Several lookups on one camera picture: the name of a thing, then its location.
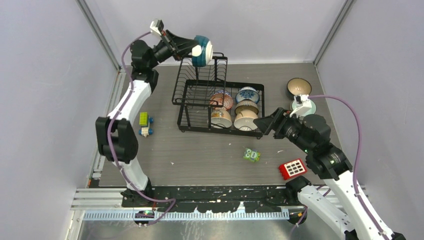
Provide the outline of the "dark teal bowl white foot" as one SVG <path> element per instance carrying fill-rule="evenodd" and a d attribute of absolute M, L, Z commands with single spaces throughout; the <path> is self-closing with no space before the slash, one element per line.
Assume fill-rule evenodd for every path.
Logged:
<path fill-rule="evenodd" d="M 198 45 L 192 48 L 191 62 L 194 67 L 205 67 L 213 58 L 214 48 L 210 39 L 203 35 L 196 35 L 194 40 Z"/>

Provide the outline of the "mint green bowl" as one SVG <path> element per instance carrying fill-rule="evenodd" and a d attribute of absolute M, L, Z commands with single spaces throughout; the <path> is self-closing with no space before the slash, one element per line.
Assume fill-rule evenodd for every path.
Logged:
<path fill-rule="evenodd" d="M 305 117 L 316 113 L 317 107 L 312 100 L 303 103 L 298 103 L 296 100 L 291 102 L 291 111 L 297 117 Z"/>

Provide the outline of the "teal bowl tan interior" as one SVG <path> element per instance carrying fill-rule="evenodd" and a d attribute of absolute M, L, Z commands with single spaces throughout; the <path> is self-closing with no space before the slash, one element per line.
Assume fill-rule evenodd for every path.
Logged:
<path fill-rule="evenodd" d="M 295 77 L 286 84 L 286 96 L 292 99 L 296 95 L 310 95 L 313 88 L 306 79 Z"/>

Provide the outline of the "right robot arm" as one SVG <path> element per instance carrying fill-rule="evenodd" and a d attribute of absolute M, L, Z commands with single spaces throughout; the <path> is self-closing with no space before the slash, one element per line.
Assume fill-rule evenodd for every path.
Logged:
<path fill-rule="evenodd" d="M 353 176 L 353 166 L 343 151 L 330 140 L 331 128 L 324 117 L 309 114 L 298 120 L 295 114 L 279 107 L 254 124 L 264 134 L 274 131 L 275 139 L 287 138 L 306 153 L 306 166 L 324 181 L 343 209 L 334 206 L 304 177 L 286 183 L 285 198 L 291 205 L 300 203 L 315 212 L 341 240 L 403 240 L 379 217 Z"/>

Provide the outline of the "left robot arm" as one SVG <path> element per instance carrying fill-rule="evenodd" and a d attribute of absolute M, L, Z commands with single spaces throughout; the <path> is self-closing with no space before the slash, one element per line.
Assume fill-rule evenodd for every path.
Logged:
<path fill-rule="evenodd" d="M 139 142 L 132 123 L 138 111 L 155 90 L 159 73 L 155 67 L 169 58 L 181 61 L 185 57 L 201 58 L 207 65 L 213 50 L 207 37 L 184 38 L 168 30 L 150 30 L 127 45 L 121 55 L 121 64 L 129 76 L 129 85 L 117 106 L 95 121 L 97 147 L 100 155 L 121 173 L 126 193 L 134 195 L 141 207 L 153 202 L 151 181 L 137 159 Z"/>

